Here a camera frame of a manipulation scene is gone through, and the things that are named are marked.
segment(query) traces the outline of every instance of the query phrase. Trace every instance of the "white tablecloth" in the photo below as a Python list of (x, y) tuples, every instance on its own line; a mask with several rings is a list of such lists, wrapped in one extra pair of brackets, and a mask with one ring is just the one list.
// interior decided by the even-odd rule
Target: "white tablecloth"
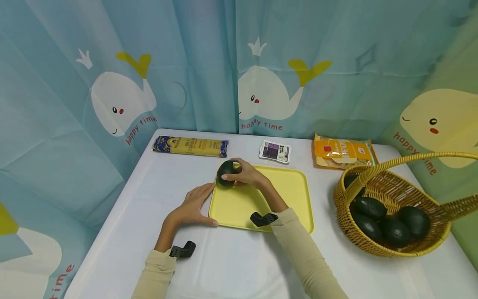
[[(341, 171), (314, 167), (312, 141), (250, 135), (159, 129), (89, 250), (66, 299), (130, 298), (166, 215), (187, 191), (215, 179), (224, 158), (154, 153), (158, 135), (230, 140), (228, 157), (256, 165), (299, 169), (309, 183), (315, 230), (312, 237), (351, 299), (475, 299), (478, 275), (455, 238), (418, 258), (371, 256), (342, 233), (332, 200)], [(264, 139), (292, 146), (289, 165), (258, 158)], [(399, 157), (391, 146), (375, 145), (382, 162)], [(392, 169), (419, 186), (407, 165)], [(202, 209), (207, 214), (210, 199)], [(175, 245), (196, 243), (189, 259), (178, 260), (168, 298), (306, 298), (298, 277), (274, 236), (227, 227), (181, 228)]]

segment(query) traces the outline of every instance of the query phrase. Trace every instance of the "crown design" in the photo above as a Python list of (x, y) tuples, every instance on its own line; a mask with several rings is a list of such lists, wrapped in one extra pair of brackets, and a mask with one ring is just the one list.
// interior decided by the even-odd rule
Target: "crown design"
[(255, 56), (260, 56), (262, 53), (262, 50), (264, 49), (266, 45), (267, 43), (261, 45), (261, 40), (259, 37), (257, 37), (255, 44), (252, 44), (252, 43), (248, 44), (248, 46), (252, 50), (252, 55), (255, 55)]
[(83, 64), (87, 69), (91, 69), (93, 63), (91, 62), (91, 59), (89, 59), (89, 51), (87, 50), (86, 55), (80, 50), (80, 48), (78, 48), (78, 51), (80, 51), (81, 58), (78, 58), (76, 62)]

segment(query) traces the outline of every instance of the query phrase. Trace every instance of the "avocado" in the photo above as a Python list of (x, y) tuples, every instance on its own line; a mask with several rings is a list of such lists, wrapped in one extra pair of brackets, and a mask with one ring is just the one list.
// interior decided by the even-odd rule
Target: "avocado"
[[(350, 184), (352, 184), (352, 182), (358, 177), (359, 177), (359, 175), (346, 176), (344, 178), (345, 189), (347, 189), (350, 186)], [(362, 196), (364, 193), (365, 193), (365, 187), (363, 187), (362, 190), (360, 190), (358, 192), (357, 196)]]
[(232, 187), (232, 185), (234, 185), (234, 181), (226, 181), (221, 178), (222, 175), (227, 175), (230, 173), (236, 174), (237, 171), (234, 168), (234, 163), (228, 160), (224, 162), (217, 170), (216, 181), (218, 182), (218, 184), (226, 188)]
[(357, 196), (350, 204), (350, 208), (373, 220), (380, 220), (387, 215), (387, 208), (383, 203), (370, 197)]
[(396, 217), (388, 216), (379, 222), (383, 239), (393, 248), (403, 248), (410, 244), (412, 235), (408, 227)]
[(374, 220), (359, 213), (351, 212), (351, 214), (358, 228), (360, 228), (364, 234), (375, 242), (382, 240), (382, 232)]
[(408, 227), (414, 240), (423, 239), (430, 230), (430, 217), (419, 208), (403, 207), (398, 211), (397, 218)]

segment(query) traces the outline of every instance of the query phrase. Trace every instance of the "spaghetti package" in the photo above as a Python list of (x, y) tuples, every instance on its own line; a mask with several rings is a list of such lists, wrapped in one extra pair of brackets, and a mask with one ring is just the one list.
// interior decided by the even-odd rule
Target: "spaghetti package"
[(355, 165), (375, 166), (378, 163), (370, 140), (333, 139), (315, 135), (315, 162), (317, 165), (346, 169)]
[(228, 156), (228, 143), (228, 140), (159, 136), (152, 145), (152, 151), (225, 158)]

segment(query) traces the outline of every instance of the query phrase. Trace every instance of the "black clip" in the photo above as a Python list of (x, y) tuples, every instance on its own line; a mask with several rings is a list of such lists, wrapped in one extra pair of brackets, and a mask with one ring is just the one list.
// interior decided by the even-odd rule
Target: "black clip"
[(187, 241), (186, 245), (183, 248), (179, 246), (173, 246), (171, 248), (171, 253), (169, 256), (177, 258), (185, 258), (193, 255), (194, 250), (196, 249), (196, 244), (193, 241)]
[(272, 222), (277, 220), (277, 215), (267, 213), (264, 216), (261, 216), (259, 213), (254, 212), (250, 216), (250, 220), (254, 223), (257, 227), (265, 226), (271, 224)]

